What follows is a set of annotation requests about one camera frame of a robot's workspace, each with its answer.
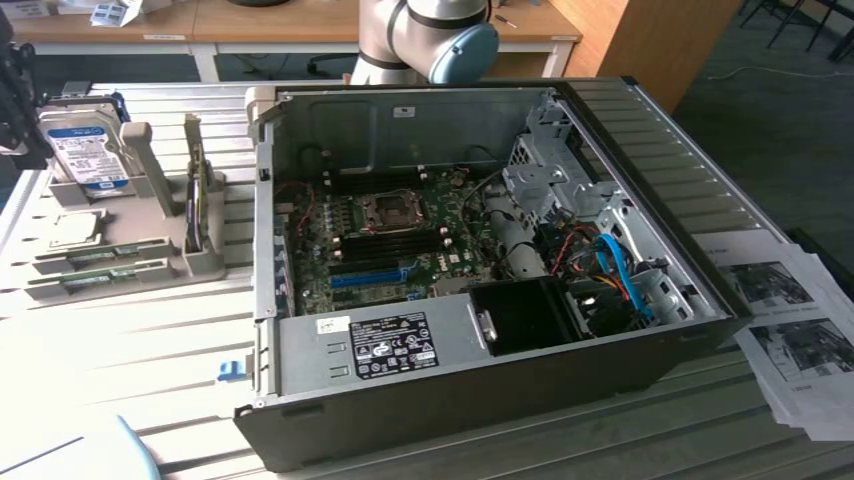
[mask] cable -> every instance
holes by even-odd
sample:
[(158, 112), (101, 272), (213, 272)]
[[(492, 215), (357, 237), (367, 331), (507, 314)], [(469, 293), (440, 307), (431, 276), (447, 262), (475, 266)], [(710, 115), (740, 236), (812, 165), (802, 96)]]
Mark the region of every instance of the cable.
[(497, 158), (495, 157), (495, 154), (487, 147), (484, 147), (483, 145), (467, 145), (465, 150), (463, 150), (463, 163), (468, 163), (468, 152), (472, 150), (480, 150), (483, 153), (488, 155), (489, 160), (492, 160), (493, 162), (497, 162)]
[(500, 208), (493, 208), (492, 210), (487, 210), (485, 212), (483, 212), (481, 216), (487, 217), (487, 218), (491, 218), (491, 215), (493, 213), (500, 213), (501, 217), (504, 217), (504, 220), (507, 220), (508, 222), (515, 222), (516, 221), (516, 217), (513, 217), (512, 214), (509, 214), (508, 212), (505, 212)]
[(297, 233), (297, 235), (301, 235), (303, 224), (308, 221), (308, 215), (311, 215), (311, 210), (315, 208), (315, 191), (311, 188), (311, 185), (308, 183), (304, 183), (304, 182), (285, 182), (276, 189), (276, 193), (273, 194), (273, 197), (276, 195), (279, 195), (279, 193), (281, 193), (281, 191), (285, 188), (292, 187), (293, 185), (303, 186), (305, 188), (305, 191), (308, 192), (308, 196), (311, 198), (309, 203), (308, 203), (308, 209), (305, 210), (305, 214), (303, 215), (303, 218), (300, 218), (299, 223), (296, 224), (296, 233)]
[(492, 179), (495, 177), (497, 177), (500, 174), (501, 174), (501, 170), (495, 170), (492, 173), (489, 173), (489, 175), (487, 175), (487, 177), (480, 181), (480, 183), (477, 185), (475, 185), (475, 187), (469, 190), (469, 192), (463, 197), (463, 200), (459, 202), (459, 219), (463, 222), (463, 228), (465, 229), (465, 234), (468, 235), (468, 237), (473, 240), (473, 242), (476, 244), (480, 243), (479, 239), (471, 233), (471, 228), (468, 227), (468, 222), (465, 221), (465, 213), (464, 213), (465, 212), (465, 202), (468, 202), (468, 199), (475, 194), (475, 192), (477, 190), (480, 190), (483, 187), (485, 187), (485, 185), (492, 181)]
[(575, 232), (569, 233), (565, 236), (565, 240), (563, 241), (563, 246), (560, 247), (560, 253), (557, 253), (557, 259), (555, 260), (555, 264), (551, 267), (551, 272), (548, 273), (548, 275), (553, 275), (557, 272), (557, 268), (560, 268), (560, 261), (563, 260), (563, 254), (565, 253), (565, 249), (569, 246), (569, 241), (572, 240), (573, 236), (575, 236)]
[(276, 68), (276, 71), (273, 72), (272, 75), (269, 75), (268, 79), (269, 80), (275, 80), (276, 79), (276, 75), (279, 75), (279, 73), (281, 72), (281, 69), (284, 68), (284, 66), (288, 63), (288, 60), (291, 59), (291, 54), (285, 53), (284, 54), (284, 60), (281, 60), (281, 64), (279, 65), (279, 68)]
[(623, 288), (623, 286), (619, 284), (619, 281), (616, 281), (615, 279), (604, 275), (592, 275), (589, 278), (592, 278), (594, 280), (599, 280), (602, 283), (604, 283), (606, 285), (610, 285), (616, 290), (619, 290), (620, 295), (623, 296), (626, 301), (628, 301), (628, 293), (626, 292), (626, 289)]
[[(611, 250), (611, 255), (614, 256), (614, 262), (616, 263), (616, 272), (619, 273), (619, 278), (626, 287), (626, 292), (628, 293), (628, 298), (631, 299), (631, 304), (635, 306), (635, 309), (643, 314), (646, 318), (652, 318), (652, 311), (650, 307), (646, 305), (643, 301), (643, 297), (638, 290), (635, 289), (634, 284), (631, 283), (631, 277), (628, 276), (628, 271), (626, 270), (626, 260), (623, 259), (623, 251), (619, 248), (619, 244), (614, 237), (607, 233), (600, 233), (596, 237), (596, 240), (602, 240)], [(604, 256), (604, 252), (596, 252), (596, 259), (599, 260), (599, 266), (602, 270), (607, 273), (611, 269), (608, 267), (608, 259)]]
[(735, 75), (742, 73), (744, 70), (762, 70), (771, 73), (778, 73), (780, 75), (788, 75), (791, 77), (802, 77), (802, 78), (831, 78), (831, 77), (851, 77), (854, 76), (854, 72), (832, 72), (826, 74), (812, 74), (812, 73), (800, 73), (791, 72), (788, 70), (778, 70), (776, 68), (766, 68), (766, 67), (738, 67), (726, 75), (706, 77), (706, 80), (726, 80), (732, 78)]
[(252, 75), (252, 74), (255, 74), (255, 73), (257, 73), (257, 72), (260, 72), (260, 71), (261, 71), (261, 69), (260, 69), (260, 68), (257, 68), (257, 66), (256, 66), (256, 65), (255, 65), (255, 64), (253, 64), (248, 59), (245, 59), (245, 58), (244, 58), (244, 56), (243, 56), (241, 54), (239, 54), (239, 53), (237, 53), (237, 54), (235, 54), (235, 58), (236, 58), (237, 60), (240, 60), (240, 63), (243, 63), (243, 64), (245, 65), (245, 67), (248, 68), (248, 70), (244, 70), (244, 71), (243, 71), (243, 73), (244, 73), (244, 74), (247, 74), (247, 75)]
[(512, 247), (509, 247), (509, 250), (507, 250), (507, 253), (501, 258), (497, 259), (497, 261), (499, 262), (504, 261), (509, 256), (509, 254), (513, 252), (513, 250), (519, 248), (521, 245), (524, 245), (525, 247), (531, 247), (531, 250), (533, 250), (533, 252), (536, 253), (536, 246), (531, 242), (519, 242)]

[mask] red wire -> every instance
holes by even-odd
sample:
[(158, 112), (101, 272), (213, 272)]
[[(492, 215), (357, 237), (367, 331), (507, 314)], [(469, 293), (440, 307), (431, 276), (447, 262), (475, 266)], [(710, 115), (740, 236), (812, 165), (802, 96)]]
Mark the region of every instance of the red wire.
[(614, 285), (616, 285), (616, 288), (619, 288), (619, 291), (623, 294), (623, 298), (626, 300), (630, 300), (628, 292), (626, 291), (626, 287), (623, 287), (623, 284), (619, 282), (619, 279), (616, 278), (616, 276), (615, 275), (608, 275), (608, 278), (614, 282)]
[(553, 275), (557, 271), (557, 268), (560, 268), (560, 261), (563, 260), (563, 254), (565, 253), (565, 249), (569, 246), (569, 240), (572, 240), (573, 236), (575, 236), (575, 232), (569, 233), (565, 236), (565, 240), (563, 241), (563, 246), (560, 247), (560, 253), (557, 254), (557, 260), (555, 261), (555, 264), (551, 267), (549, 275)]
[(579, 232), (581, 230), (587, 230), (594, 235), (599, 235), (599, 230), (596, 230), (596, 228), (591, 227), (589, 225), (576, 225), (575, 227), (572, 227), (572, 231), (575, 232)]
[(311, 185), (304, 183), (304, 182), (285, 182), (276, 189), (275, 195), (277, 195), (281, 192), (281, 190), (284, 190), (287, 187), (292, 187), (293, 185), (301, 185), (303, 187), (305, 187), (305, 190), (308, 191), (308, 196), (311, 197), (311, 201), (308, 203), (308, 209), (305, 210), (305, 214), (303, 215), (303, 218), (300, 218), (299, 223), (296, 224), (296, 233), (299, 235), (301, 235), (301, 233), (303, 233), (303, 224), (308, 221), (308, 215), (311, 215), (311, 210), (315, 208), (315, 191), (311, 188)]

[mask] wooden desk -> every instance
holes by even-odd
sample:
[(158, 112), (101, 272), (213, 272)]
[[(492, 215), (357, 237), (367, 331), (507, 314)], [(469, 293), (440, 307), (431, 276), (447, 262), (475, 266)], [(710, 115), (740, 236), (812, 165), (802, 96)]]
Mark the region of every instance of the wooden desk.
[[(560, 77), (580, 33), (555, 7), (509, 0), (495, 9), (519, 28), (492, 22), (500, 34), (492, 76)], [(227, 0), (189, 0), (124, 28), (90, 27), (88, 16), (16, 20), (16, 38), (41, 55), (188, 54), (203, 82), (217, 82), (215, 57), (236, 53), (356, 53), (357, 0), (291, 0), (265, 8)]]
[[(219, 53), (356, 53), (357, 7), (357, 0), (291, 0), (267, 8), (199, 0), (193, 55), (203, 81), (216, 81)], [(519, 28), (492, 21), (503, 54), (493, 73), (563, 76), (580, 34), (560, 12), (545, 2), (535, 7), (527, 0), (511, 0), (495, 13)]]
[[(38, 54), (52, 55), (52, 44), (74, 49), (74, 44), (138, 45), (176, 43), (184, 45), (181, 53), (188, 53), (185, 44), (192, 39), (192, 27), (196, 18), (197, 0), (187, 0), (134, 19), (122, 28), (104, 28), (89, 25), (88, 15), (58, 15), (53, 17), (13, 20), (14, 39), (30, 42), (38, 47)], [(136, 52), (130, 46), (118, 47), (109, 53)], [(77, 54), (98, 53), (78, 51)]]
[(740, 0), (551, 0), (581, 33), (565, 76), (630, 75), (674, 111)]

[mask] cpu socket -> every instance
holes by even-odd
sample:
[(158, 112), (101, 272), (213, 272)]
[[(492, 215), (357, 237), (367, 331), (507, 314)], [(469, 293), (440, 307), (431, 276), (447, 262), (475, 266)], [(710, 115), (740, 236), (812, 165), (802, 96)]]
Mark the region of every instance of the cpu socket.
[(361, 199), (368, 230), (400, 230), (424, 223), (421, 197), (409, 190), (368, 195)]

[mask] open computer chassis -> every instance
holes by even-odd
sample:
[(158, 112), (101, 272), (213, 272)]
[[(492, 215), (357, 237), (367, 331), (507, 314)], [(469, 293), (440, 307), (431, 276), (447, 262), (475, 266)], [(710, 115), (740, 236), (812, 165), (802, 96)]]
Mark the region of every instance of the open computer chassis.
[(750, 313), (565, 82), (251, 90), (287, 471), (644, 388)]

